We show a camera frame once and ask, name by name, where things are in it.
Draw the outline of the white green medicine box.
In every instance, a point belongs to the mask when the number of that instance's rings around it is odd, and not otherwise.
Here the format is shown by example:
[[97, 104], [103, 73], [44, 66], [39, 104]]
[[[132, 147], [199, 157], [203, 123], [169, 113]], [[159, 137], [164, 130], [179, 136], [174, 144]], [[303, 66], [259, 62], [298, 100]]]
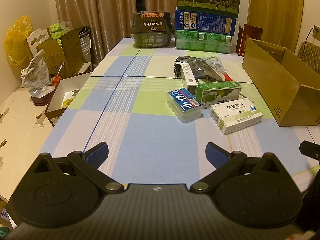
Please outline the white green medicine box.
[[261, 122], [263, 113], [247, 98], [211, 105], [210, 116], [220, 131], [230, 134]]

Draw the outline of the clear blue label plastic case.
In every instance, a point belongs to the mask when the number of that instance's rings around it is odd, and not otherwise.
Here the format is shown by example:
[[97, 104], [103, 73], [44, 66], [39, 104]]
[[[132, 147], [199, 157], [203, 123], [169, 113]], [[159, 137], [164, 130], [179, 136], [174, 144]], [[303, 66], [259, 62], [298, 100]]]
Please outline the clear blue label plastic case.
[[203, 111], [202, 104], [185, 88], [168, 92], [167, 105], [183, 123], [200, 118]]

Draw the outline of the red snack packet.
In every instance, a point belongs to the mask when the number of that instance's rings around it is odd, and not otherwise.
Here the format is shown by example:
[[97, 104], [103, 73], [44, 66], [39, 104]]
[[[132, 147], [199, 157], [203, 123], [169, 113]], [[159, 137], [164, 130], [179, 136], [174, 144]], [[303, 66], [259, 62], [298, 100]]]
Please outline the red snack packet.
[[226, 82], [233, 81], [233, 79], [230, 76], [228, 76], [227, 74], [223, 74], [223, 76], [224, 76]]

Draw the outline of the narrow white medicine box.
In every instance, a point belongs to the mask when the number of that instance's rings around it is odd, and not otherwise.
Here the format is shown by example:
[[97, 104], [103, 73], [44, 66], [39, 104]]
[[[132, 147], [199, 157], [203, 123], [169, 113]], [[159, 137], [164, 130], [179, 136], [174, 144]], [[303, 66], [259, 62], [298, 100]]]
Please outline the narrow white medicine box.
[[181, 78], [183, 87], [187, 89], [192, 95], [195, 95], [197, 89], [197, 81], [188, 63], [181, 64]]

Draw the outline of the silver foil bag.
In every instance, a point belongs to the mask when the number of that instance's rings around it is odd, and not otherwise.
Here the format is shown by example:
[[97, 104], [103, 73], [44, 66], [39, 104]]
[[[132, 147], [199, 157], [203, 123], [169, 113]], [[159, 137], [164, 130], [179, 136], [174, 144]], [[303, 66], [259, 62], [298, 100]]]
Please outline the silver foil bag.
[[223, 73], [214, 70], [202, 58], [193, 56], [179, 56], [174, 62], [174, 74], [176, 78], [181, 78], [181, 64], [188, 63], [191, 67], [196, 81], [199, 79], [206, 80], [207, 82], [222, 82], [225, 81]]

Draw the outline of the clear bag with wire rack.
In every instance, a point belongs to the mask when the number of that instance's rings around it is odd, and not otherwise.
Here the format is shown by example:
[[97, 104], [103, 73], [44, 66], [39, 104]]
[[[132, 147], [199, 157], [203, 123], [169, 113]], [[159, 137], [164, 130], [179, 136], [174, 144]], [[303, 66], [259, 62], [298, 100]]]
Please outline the clear bag with wire rack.
[[217, 70], [221, 73], [225, 71], [223, 64], [218, 56], [208, 57], [207, 59], [204, 59], [204, 61], [214, 70]]

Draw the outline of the crumpled white printed bag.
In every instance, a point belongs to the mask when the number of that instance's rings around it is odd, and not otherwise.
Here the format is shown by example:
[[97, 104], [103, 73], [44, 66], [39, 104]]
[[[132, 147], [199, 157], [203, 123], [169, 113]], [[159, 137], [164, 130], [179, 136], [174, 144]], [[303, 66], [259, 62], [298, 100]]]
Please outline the crumpled white printed bag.
[[27, 68], [21, 71], [21, 81], [22, 85], [34, 98], [46, 96], [55, 89], [44, 60], [43, 49], [40, 49], [30, 61]]

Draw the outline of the brown cardboard box on sofa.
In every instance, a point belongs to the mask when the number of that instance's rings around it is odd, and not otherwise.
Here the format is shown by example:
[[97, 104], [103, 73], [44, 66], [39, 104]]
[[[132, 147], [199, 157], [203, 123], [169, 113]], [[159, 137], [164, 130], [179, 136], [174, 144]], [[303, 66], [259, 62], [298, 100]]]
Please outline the brown cardboard box on sofa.
[[61, 45], [59, 45], [57, 40], [47, 39], [39, 44], [36, 49], [37, 51], [44, 50], [43, 58], [51, 77], [57, 74], [61, 64], [64, 62], [65, 64], [60, 71], [60, 76], [68, 78], [78, 74], [85, 63], [78, 29], [74, 28], [70, 30], [62, 35], [60, 40]]

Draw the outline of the green wrapped drink pack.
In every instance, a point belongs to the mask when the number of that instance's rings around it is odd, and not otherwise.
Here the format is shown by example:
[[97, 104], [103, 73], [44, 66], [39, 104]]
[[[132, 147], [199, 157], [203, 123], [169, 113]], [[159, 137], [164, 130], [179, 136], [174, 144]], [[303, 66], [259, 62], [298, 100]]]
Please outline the green wrapped drink pack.
[[176, 30], [175, 47], [181, 50], [196, 50], [229, 54], [232, 36], [201, 31]]

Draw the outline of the dark red gift box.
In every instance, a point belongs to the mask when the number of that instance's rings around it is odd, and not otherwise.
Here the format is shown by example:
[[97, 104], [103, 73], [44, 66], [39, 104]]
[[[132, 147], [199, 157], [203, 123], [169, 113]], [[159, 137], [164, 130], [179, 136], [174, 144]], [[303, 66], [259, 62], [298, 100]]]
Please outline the dark red gift box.
[[249, 38], [261, 40], [263, 28], [258, 28], [249, 24], [244, 24], [244, 27], [239, 28], [238, 40], [236, 44], [236, 53], [239, 56], [244, 56], [247, 40]]

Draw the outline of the blue milk carton box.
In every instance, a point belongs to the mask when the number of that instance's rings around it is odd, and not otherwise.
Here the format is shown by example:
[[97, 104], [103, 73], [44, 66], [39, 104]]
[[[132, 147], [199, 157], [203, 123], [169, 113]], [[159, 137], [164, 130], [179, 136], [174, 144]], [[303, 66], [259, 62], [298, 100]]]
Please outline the blue milk carton box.
[[236, 18], [203, 12], [175, 11], [175, 29], [205, 31], [233, 36]]

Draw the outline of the black noodle bowl pack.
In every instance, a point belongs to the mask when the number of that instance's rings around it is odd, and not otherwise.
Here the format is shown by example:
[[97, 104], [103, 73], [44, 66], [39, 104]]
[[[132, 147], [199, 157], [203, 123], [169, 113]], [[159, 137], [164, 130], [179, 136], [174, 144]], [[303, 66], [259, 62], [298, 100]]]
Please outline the black noodle bowl pack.
[[167, 47], [174, 31], [170, 12], [139, 11], [132, 15], [130, 34], [137, 48]]

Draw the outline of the yellow plastic bag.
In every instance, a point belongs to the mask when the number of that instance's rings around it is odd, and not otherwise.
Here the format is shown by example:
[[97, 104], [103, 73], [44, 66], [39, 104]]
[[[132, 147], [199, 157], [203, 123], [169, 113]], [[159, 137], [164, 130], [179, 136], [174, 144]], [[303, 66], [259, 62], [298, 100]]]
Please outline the yellow plastic bag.
[[33, 32], [33, 25], [28, 16], [21, 16], [8, 29], [4, 39], [4, 50], [8, 63], [11, 66], [21, 66], [28, 53], [24, 40]]

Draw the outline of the beige curtain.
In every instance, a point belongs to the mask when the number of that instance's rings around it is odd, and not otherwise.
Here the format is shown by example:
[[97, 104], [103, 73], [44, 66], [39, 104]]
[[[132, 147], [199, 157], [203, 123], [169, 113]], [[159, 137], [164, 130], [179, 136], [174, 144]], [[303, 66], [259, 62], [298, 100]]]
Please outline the beige curtain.
[[137, 11], [174, 13], [177, 0], [55, 0], [60, 21], [73, 27], [91, 28], [91, 59], [99, 64], [124, 37], [129, 37], [130, 22]]

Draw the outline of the beige wall socket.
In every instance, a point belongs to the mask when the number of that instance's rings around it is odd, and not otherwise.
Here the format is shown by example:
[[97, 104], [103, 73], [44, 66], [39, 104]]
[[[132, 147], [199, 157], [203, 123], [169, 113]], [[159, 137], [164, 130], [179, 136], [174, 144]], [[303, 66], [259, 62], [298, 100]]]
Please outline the beige wall socket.
[[320, 27], [319, 26], [314, 25], [312, 36], [316, 40], [320, 41]]

